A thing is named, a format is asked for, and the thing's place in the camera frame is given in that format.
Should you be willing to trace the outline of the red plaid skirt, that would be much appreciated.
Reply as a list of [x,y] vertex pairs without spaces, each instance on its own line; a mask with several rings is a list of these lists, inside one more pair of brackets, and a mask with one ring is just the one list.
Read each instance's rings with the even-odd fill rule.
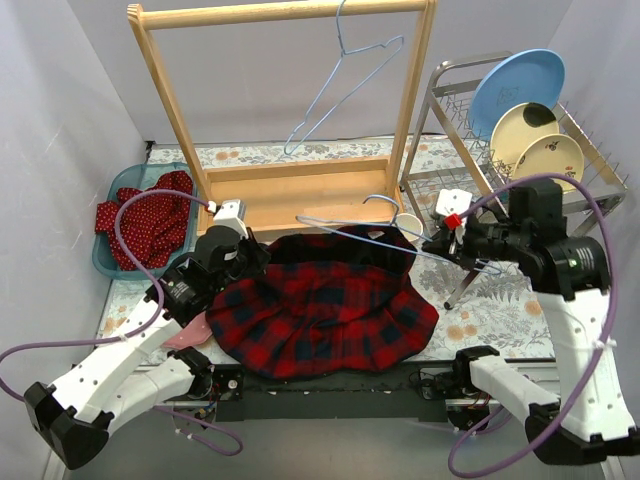
[[425,349],[439,314],[413,287],[415,249],[394,227],[295,234],[263,275],[227,287],[206,320],[220,348],[269,379],[381,372]]

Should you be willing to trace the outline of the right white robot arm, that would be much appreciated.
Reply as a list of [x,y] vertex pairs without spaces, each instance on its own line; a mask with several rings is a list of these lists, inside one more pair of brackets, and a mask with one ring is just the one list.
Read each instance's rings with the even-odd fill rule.
[[617,273],[611,241],[567,233],[563,189],[570,178],[543,173],[503,187],[507,216],[483,223],[486,198],[453,189],[438,194],[437,233],[423,252],[475,270],[511,262],[530,281],[547,321],[560,390],[552,393],[510,366],[490,346],[460,350],[450,375],[464,397],[481,392],[523,425],[527,451],[548,465],[580,466],[639,452],[639,429],[620,387],[611,336]]

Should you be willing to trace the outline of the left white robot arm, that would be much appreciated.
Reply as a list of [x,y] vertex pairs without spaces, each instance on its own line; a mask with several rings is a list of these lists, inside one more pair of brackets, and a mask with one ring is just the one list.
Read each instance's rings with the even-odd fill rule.
[[251,230],[210,227],[106,343],[52,383],[27,388],[32,426],[68,469],[93,460],[112,434],[157,404],[180,396],[200,400],[211,392],[213,365],[193,347],[171,351],[150,370],[137,369],[230,284],[263,273],[268,261]]

